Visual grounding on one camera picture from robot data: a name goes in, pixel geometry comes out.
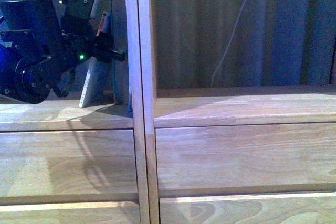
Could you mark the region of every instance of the drawer front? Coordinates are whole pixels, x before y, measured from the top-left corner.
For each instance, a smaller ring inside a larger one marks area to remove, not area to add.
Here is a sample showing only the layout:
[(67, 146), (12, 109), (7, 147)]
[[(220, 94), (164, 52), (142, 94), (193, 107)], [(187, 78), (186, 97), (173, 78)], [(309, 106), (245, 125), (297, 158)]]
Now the drawer front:
[(0, 139), (0, 202), (137, 199), (133, 130), (0, 133)]
[(336, 188), (334, 123), (156, 129), (156, 144), (161, 197)]
[(129, 201), (0, 206), (0, 223), (140, 224), (140, 214)]
[(332, 224), (336, 194), (284, 194), (160, 200), (161, 224)]

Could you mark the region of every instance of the wooden plank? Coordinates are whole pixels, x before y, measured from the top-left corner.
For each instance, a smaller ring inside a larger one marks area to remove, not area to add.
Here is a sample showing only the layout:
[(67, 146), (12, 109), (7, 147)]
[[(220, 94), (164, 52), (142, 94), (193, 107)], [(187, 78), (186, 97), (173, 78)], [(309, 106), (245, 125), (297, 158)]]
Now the wooden plank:
[(113, 104), (79, 108), (78, 100), (0, 104), (0, 131), (133, 128), (132, 113)]
[(160, 196), (335, 190), (336, 123), (156, 130)]
[(160, 200), (161, 223), (326, 224), (336, 220), (336, 193), (237, 195)]
[(22, 196), (46, 196), (48, 202), (60, 195), (137, 198), (132, 130), (0, 133), (0, 138), (2, 204)]
[(157, 128), (336, 121), (336, 88), (332, 85), (192, 89), (160, 94), (168, 98), (157, 100)]
[(140, 224), (139, 206), (126, 202), (93, 202), (0, 206), (0, 223)]
[(138, 178), (140, 217), (142, 224), (149, 224), (149, 195), (146, 164), (146, 143), (143, 117), (143, 98), (140, 61), (140, 35), (138, 0), (126, 0), (127, 41), (129, 56), (130, 87), (134, 119), (134, 142)]
[(156, 102), (156, 62), (152, 0), (138, 0), (141, 73), (146, 139), (148, 190), (151, 223), (159, 223), (159, 197), (156, 170), (154, 106)]

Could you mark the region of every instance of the wooden shelving unit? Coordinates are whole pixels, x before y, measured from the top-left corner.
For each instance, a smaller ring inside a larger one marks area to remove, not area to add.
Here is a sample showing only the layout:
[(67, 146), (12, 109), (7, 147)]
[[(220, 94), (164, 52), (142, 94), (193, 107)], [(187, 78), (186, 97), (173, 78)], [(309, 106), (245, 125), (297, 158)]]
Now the wooden shelving unit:
[(138, 2), (126, 6), (133, 113), (72, 98), (0, 104), (1, 221), (149, 223)]
[(155, 11), (139, 0), (152, 223), (335, 219), (335, 87), (159, 90)]

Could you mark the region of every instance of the cable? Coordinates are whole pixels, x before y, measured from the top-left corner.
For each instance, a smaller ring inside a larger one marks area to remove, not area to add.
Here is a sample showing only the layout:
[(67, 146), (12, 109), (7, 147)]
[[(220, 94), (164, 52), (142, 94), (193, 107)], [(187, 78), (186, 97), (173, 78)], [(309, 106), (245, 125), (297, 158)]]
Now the cable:
[(232, 33), (231, 33), (230, 41), (229, 41), (229, 43), (227, 44), (227, 47), (226, 47), (226, 49), (225, 49), (225, 51), (224, 51), (224, 54), (223, 54), (223, 56), (222, 56), (222, 58), (221, 58), (221, 60), (220, 60), (220, 62), (219, 62), (219, 64), (218, 64), (216, 70), (214, 71), (214, 73), (213, 73), (213, 75), (212, 75), (211, 86), (210, 86), (210, 87), (213, 86), (215, 76), (216, 76), (216, 74), (217, 74), (217, 72), (218, 72), (220, 66), (221, 66), (222, 63), (223, 63), (223, 61), (224, 61), (224, 59), (225, 59), (225, 56), (226, 56), (227, 52), (229, 51), (229, 48), (230, 48), (230, 46), (231, 46), (231, 43), (232, 43), (232, 40), (233, 40), (233, 36), (235, 35), (236, 28), (237, 28), (237, 24), (238, 24), (238, 22), (239, 22), (241, 13), (243, 12), (245, 3), (246, 3), (246, 0), (244, 0), (243, 3), (241, 4), (241, 7), (240, 7), (240, 10), (239, 10), (239, 13), (238, 13), (236, 22), (235, 22), (235, 24), (234, 24), (234, 26), (233, 26), (233, 30), (232, 30)]

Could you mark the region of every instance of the robotic arm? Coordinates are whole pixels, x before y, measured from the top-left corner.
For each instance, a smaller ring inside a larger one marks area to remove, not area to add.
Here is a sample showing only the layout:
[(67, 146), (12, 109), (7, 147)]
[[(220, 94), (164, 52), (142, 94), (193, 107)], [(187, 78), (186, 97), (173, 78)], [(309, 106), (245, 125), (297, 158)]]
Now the robotic arm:
[(0, 32), (0, 95), (27, 103), (41, 103), (57, 87), (61, 75), (95, 56), (99, 61), (123, 61), (125, 53), (113, 51), (113, 37), (95, 36), (89, 23), (99, 0), (62, 0), (67, 6), (61, 27), (52, 0), (0, 2), (10, 30)]

